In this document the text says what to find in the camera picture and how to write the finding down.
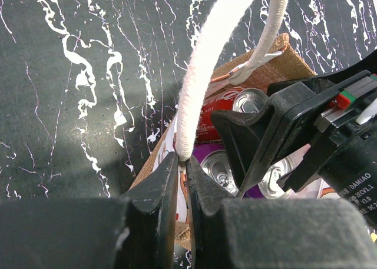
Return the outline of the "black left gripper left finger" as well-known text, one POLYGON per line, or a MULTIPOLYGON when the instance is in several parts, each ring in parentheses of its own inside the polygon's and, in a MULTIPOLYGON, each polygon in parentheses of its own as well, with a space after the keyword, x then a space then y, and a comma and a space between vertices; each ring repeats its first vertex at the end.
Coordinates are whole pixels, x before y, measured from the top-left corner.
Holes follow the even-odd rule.
POLYGON ((1 202, 2 268, 171 268, 178 158, 118 198, 1 202))

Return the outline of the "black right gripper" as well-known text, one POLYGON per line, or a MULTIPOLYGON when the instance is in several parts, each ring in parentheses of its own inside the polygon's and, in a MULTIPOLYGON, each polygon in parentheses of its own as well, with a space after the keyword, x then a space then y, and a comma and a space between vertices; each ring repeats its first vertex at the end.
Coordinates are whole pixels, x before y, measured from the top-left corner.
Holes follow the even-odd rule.
POLYGON ((376 52, 342 71, 267 91, 271 96, 257 114, 217 119, 239 191, 308 144, 303 161, 278 185, 299 192, 321 178, 376 228, 376 52))

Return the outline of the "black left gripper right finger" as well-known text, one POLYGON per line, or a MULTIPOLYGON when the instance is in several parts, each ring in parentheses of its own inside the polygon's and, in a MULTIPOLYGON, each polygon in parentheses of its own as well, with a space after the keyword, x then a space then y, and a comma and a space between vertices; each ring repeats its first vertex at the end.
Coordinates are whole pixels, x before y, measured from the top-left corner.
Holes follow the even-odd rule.
POLYGON ((238 199, 186 164, 194 268, 370 268, 363 217, 338 199, 238 199))

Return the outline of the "red cola can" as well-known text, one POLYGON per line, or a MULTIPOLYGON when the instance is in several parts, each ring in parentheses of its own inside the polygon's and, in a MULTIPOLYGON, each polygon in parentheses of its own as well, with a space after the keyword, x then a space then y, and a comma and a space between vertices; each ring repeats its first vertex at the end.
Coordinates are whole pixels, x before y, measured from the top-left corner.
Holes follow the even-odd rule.
POLYGON ((233 87, 209 97, 203 103, 196 131, 196 144, 220 142, 217 119, 227 114, 257 114, 268 96, 257 88, 233 87))

